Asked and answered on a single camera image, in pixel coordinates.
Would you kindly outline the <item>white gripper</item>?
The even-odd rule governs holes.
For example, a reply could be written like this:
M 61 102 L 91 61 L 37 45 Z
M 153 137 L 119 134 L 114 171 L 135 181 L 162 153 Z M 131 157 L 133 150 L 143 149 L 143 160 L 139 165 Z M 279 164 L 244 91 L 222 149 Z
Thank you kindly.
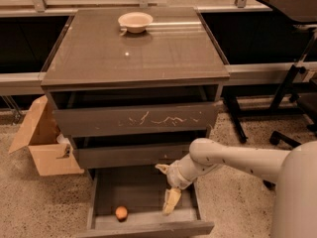
M 155 168 L 166 175 L 168 184 L 172 187 L 167 189 L 164 195 L 162 214 L 170 215 L 181 198 L 181 189 L 186 189 L 195 180 L 195 167 L 191 160 L 182 159 L 173 162 L 170 166 L 156 164 Z

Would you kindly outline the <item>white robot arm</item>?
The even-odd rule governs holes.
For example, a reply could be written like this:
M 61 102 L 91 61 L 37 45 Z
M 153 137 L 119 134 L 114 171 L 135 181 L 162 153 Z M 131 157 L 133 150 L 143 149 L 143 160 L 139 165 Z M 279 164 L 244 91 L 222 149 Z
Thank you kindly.
M 170 188 L 162 212 L 169 215 L 181 192 L 197 178 L 226 165 L 276 185 L 271 238 L 317 238 L 317 142 L 291 150 L 230 147 L 199 138 L 171 165 L 157 164 Z

